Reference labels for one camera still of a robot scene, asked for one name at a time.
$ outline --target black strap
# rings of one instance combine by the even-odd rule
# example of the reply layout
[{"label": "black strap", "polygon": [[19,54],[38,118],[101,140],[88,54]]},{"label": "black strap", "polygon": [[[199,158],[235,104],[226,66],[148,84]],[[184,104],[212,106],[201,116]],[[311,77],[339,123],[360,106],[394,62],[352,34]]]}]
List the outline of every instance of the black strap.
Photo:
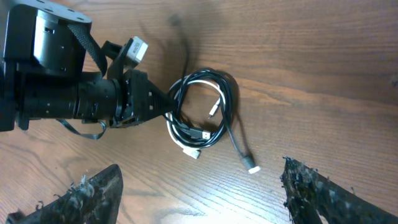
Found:
[{"label": "black strap", "polygon": [[95,42],[87,27],[83,24],[69,24],[68,28],[72,31],[73,35],[77,38],[81,46],[90,54],[95,64],[101,70],[102,77],[106,74],[108,62],[106,61],[105,54],[102,52],[101,47]]},{"label": "black strap", "polygon": [[104,133],[106,131],[106,124],[104,121],[98,121],[98,123],[102,126],[102,133],[99,133],[99,134],[81,134],[74,127],[72,127],[72,125],[70,125],[70,123],[68,123],[68,121],[65,121],[64,119],[57,119],[57,121],[59,121],[62,125],[64,125],[73,134],[77,134],[81,137],[88,138],[88,139],[98,140],[100,137],[102,137],[102,135],[104,135]]}]

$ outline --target black cable end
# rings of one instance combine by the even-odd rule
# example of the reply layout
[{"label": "black cable end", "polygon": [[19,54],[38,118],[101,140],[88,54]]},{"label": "black cable end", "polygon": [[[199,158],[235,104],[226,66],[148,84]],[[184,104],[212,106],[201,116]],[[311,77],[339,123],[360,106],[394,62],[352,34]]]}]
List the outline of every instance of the black cable end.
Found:
[{"label": "black cable end", "polygon": [[261,170],[259,166],[256,165],[252,156],[245,156],[242,159],[244,167],[249,171],[250,174],[258,172]]}]

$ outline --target wood grain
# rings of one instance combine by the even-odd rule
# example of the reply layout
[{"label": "wood grain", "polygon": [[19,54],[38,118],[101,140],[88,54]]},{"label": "wood grain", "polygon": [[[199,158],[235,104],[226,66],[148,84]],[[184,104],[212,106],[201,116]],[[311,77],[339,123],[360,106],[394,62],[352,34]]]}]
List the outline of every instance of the wood grain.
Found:
[{"label": "wood grain", "polygon": [[[119,164],[119,223],[289,223],[282,156],[317,167],[345,189],[398,215],[398,2],[396,0],[59,0],[93,20],[101,45],[138,35],[139,69],[163,91],[180,76],[177,14],[191,69],[212,67],[240,86],[240,115],[261,172],[248,175],[225,136],[194,161],[163,118],[109,130],[99,141],[56,121],[0,133],[0,222],[34,211],[83,174]],[[86,70],[96,70],[87,59]],[[202,123],[216,101],[192,88],[184,112]],[[86,132],[99,127],[73,124]],[[236,135],[241,131],[234,124]]]}]

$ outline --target table top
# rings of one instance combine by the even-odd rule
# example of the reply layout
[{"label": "table top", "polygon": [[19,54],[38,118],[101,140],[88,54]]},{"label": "table top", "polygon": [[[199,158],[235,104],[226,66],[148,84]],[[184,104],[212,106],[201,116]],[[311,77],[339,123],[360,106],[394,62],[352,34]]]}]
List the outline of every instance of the table top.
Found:
[{"label": "table top", "polygon": [[[398,4],[395,0],[59,0],[93,20],[91,33],[149,48],[137,69],[162,91],[190,71],[223,70],[239,84],[243,135],[261,171],[249,175],[229,137],[194,160],[171,140],[163,117],[109,129],[98,141],[54,120],[0,133],[0,222],[48,204],[82,175],[119,164],[124,191],[119,223],[289,223],[280,175],[290,156],[382,209],[398,215]],[[86,57],[85,70],[95,71]],[[188,92],[183,111],[207,120],[217,94]],[[82,132],[99,126],[72,121]]]}]

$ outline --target black wire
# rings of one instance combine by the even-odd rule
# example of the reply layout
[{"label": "black wire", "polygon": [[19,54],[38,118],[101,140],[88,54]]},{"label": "black wire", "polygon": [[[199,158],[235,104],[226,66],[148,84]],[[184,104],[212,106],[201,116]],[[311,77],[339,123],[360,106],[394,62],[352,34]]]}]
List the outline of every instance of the black wire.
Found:
[{"label": "black wire", "polygon": [[[170,112],[173,118],[172,121],[171,119],[167,119],[169,121],[170,130],[173,132],[175,138],[188,147],[206,148],[216,144],[222,138],[224,133],[227,131],[235,150],[238,152],[239,156],[243,158],[245,156],[245,153],[236,144],[235,136],[231,129],[231,123],[235,111],[235,105],[234,105],[235,96],[234,96],[233,85],[230,82],[229,78],[221,72],[217,72],[214,70],[207,70],[207,69],[199,70],[189,75],[188,77],[184,78],[182,79],[182,81],[175,84],[167,93],[169,97],[173,99],[175,98],[177,104],[177,109]],[[220,96],[221,98],[220,107],[223,119],[218,125],[217,131],[213,132],[209,139],[192,138],[187,133],[188,126],[183,123],[180,117],[181,106],[188,91],[188,86],[189,86],[188,83],[194,80],[212,80],[220,86],[220,90],[224,93],[225,105],[223,98]],[[179,95],[175,97],[175,95],[179,90],[180,90]]]}]

